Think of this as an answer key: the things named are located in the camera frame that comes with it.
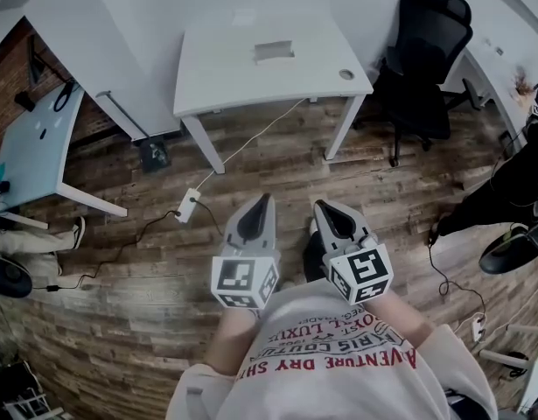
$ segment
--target person in black clothing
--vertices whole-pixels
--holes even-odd
[[[538,221],[538,122],[528,126],[527,139],[491,179],[432,226],[430,246],[438,236],[477,225],[516,222],[531,227]]]

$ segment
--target chair seat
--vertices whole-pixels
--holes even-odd
[[[450,119],[440,88],[383,68],[375,82],[374,95],[380,100],[388,121],[409,134],[450,138]]]

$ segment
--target person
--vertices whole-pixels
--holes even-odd
[[[430,229],[429,245],[473,226],[519,223],[530,228],[538,222],[538,122],[528,125],[528,143],[478,190],[442,213]]]
[[[324,278],[324,252],[316,231],[304,251],[308,283],[274,293],[256,314],[224,310],[166,419],[497,418],[484,373],[447,325],[392,290],[350,306]]]
[[[40,229],[0,230],[0,254],[11,257],[32,274],[62,275],[54,252],[77,249],[86,233],[86,220],[79,216],[70,230],[49,234]]]

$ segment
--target table top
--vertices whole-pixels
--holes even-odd
[[[64,85],[39,100],[6,130],[0,148],[0,180],[10,191],[0,197],[0,212],[56,192],[62,183],[66,154],[84,91],[75,90],[65,107],[53,105]]]
[[[487,82],[492,89],[492,97],[496,106],[507,122],[510,135],[514,138],[524,128],[529,116],[528,108],[523,108],[515,100],[514,79],[517,65],[509,63],[504,56],[499,56],[493,48],[481,45],[479,42],[470,42],[465,49],[465,56],[477,70],[480,78]],[[528,79],[536,84],[538,82],[538,67],[536,69],[529,68],[526,68]],[[527,144],[522,133],[516,143],[520,148]]]
[[[291,41],[293,58],[255,60],[255,45]],[[341,77],[341,70],[353,74]],[[254,14],[185,31],[173,113],[188,116],[259,102],[373,92],[327,13]]]

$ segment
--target forearm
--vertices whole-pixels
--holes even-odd
[[[365,302],[364,307],[392,326],[413,347],[419,347],[434,331],[431,322],[391,290]]]
[[[256,335],[256,316],[227,308],[206,351],[205,364],[221,375],[236,375]]]

